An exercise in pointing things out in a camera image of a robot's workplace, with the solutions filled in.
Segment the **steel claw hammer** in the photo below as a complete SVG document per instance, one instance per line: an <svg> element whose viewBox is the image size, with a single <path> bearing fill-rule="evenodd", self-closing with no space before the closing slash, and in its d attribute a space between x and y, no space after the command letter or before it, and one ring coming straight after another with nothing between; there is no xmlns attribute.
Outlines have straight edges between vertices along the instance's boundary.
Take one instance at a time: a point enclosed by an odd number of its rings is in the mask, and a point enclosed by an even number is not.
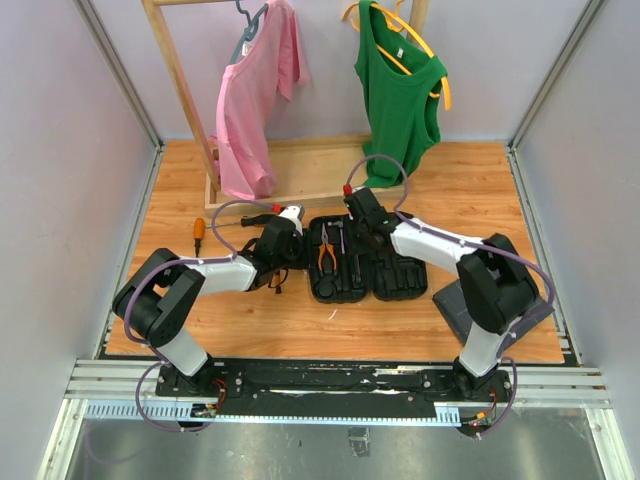
<svg viewBox="0 0 640 480"><path fill-rule="evenodd" d="M342 254L346 253L346 244L345 244L345 235L344 235L344 224L342 221L329 222L328 225L330 227L336 227L339 231L340 235L340 250Z"/></svg>

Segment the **orange handled pliers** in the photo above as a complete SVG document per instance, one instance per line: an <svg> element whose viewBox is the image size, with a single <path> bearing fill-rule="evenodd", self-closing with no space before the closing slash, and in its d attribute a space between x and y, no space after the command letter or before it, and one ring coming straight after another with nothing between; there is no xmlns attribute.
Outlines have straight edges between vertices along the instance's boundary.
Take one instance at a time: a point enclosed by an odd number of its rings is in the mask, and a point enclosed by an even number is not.
<svg viewBox="0 0 640 480"><path fill-rule="evenodd" d="M334 246L329 240L328 230L325 224L321 230L321 245L319 247L318 268L320 272L325 274L333 274L337 270L337 258L334 252Z"/></svg>

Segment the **black plastic tool case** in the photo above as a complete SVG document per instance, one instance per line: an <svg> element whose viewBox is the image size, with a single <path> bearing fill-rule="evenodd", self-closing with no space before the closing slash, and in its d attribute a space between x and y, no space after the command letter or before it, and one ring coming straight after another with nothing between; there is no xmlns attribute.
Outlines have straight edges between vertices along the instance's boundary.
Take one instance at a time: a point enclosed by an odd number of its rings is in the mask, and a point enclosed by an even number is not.
<svg viewBox="0 0 640 480"><path fill-rule="evenodd" d="M340 250L338 229L328 225L335 221L344 224L345 254ZM338 262L336 272L325 275L317 263L323 224ZM355 222L348 215L311 219L304 240L311 293L320 303L357 303L368 295L387 302L413 300L427 292L428 275L423 261L373 249L358 238Z"/></svg>

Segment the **small orange screwdriver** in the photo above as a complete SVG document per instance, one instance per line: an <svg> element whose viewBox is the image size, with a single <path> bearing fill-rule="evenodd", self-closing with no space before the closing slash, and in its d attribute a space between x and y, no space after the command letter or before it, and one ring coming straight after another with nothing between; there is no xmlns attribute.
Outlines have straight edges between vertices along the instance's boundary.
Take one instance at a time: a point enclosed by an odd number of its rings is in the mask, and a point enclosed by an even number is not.
<svg viewBox="0 0 640 480"><path fill-rule="evenodd" d="M194 221L194 227L193 227L194 252L196 257L199 256L202 241L204 240L205 234L206 234L205 220L203 218L196 218Z"/></svg>

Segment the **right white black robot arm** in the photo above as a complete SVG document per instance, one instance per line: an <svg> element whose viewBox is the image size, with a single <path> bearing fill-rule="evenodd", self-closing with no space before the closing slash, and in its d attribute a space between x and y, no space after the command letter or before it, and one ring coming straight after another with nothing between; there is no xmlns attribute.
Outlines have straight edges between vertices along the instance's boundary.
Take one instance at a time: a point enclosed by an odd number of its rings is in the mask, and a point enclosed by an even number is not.
<svg viewBox="0 0 640 480"><path fill-rule="evenodd" d="M453 363L453 387L463 399L477 399L489 387L509 330L540 304L529 273L535 265L502 234L487 239L454 234L400 211L388 212L367 187L345 185L343 193L362 240L457 275L471 328Z"/></svg>

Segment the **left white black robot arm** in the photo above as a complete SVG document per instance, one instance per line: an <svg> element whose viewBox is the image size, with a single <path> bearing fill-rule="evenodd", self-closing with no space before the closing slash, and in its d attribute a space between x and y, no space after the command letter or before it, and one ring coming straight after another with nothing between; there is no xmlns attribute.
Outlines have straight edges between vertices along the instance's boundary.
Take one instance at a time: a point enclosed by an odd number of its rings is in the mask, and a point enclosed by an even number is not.
<svg viewBox="0 0 640 480"><path fill-rule="evenodd" d="M190 394L207 393L214 383L209 356L187 331L195 301L224 292L260 289L293 263L302 250L302 224L278 215L249 247L224 257L193 258L159 248L115 295L113 313L125 332L173 365Z"/></svg>

